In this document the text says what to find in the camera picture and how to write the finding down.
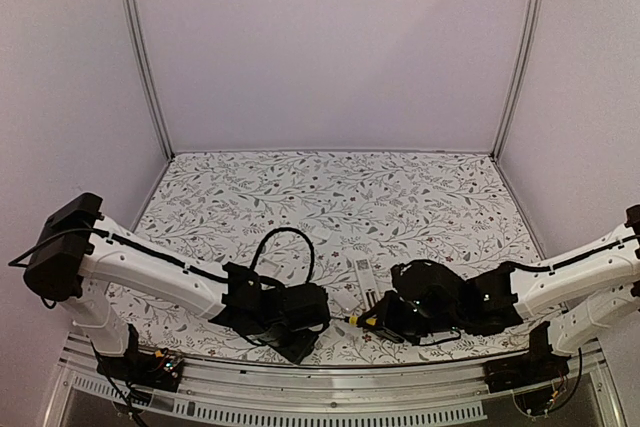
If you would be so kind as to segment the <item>slim white remote control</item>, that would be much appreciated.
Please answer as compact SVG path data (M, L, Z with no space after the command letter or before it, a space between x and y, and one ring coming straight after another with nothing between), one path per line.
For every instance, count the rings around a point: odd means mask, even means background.
M368 259L356 259L354 265L364 307L366 310L372 309L383 297L374 275L374 268Z

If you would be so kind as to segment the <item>yellow pry tool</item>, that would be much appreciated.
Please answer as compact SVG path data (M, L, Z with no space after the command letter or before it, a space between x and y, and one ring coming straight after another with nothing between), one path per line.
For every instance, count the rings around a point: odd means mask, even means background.
M377 325L377 319L375 317L364 318L363 316L346 316L341 317L340 320L349 325L357 326L360 328L372 328Z

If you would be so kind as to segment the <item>black-faced white remote control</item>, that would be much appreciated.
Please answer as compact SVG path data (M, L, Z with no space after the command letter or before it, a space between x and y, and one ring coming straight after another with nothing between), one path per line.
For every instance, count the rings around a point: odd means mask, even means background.
M262 276L278 279L283 271L284 266L269 259L263 259L259 262L259 272Z

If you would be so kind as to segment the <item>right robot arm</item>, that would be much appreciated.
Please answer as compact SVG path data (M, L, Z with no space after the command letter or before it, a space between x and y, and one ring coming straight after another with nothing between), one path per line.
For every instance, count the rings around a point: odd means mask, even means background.
M537 383L554 369L556 356L575 354L600 331L638 311L639 208L628 208L626 216L600 239L536 265L506 261L463 279L431 260L397 264L391 269L392 290L376 304L372 320L360 325L392 342L419 345L446 331L496 335L577 300L543 328L544 344L518 359L517 374Z

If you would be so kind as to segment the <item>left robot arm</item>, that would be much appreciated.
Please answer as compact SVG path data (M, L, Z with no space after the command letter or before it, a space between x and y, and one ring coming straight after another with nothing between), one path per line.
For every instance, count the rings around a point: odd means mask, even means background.
M11 261L26 286L63 307L102 357L128 381L148 373L138 334L106 298L117 284L175 304L301 363L329 326L328 294L309 279L293 286L261 275L254 263L204 262L146 241L83 193L51 214L35 245Z

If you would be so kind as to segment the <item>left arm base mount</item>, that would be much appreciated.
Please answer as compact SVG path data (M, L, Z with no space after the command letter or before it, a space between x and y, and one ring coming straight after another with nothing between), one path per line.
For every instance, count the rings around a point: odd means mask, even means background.
M126 352L122 357L105 356L94 351L97 371L127 385L148 387L175 393L184 370L184 357L162 349L154 353Z

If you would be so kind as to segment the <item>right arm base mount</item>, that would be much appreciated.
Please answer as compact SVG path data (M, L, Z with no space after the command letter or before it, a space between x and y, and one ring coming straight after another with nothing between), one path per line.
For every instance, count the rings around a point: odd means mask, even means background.
M490 393L511 391L516 408L529 417L549 414L563 393L568 357L527 353L483 364Z

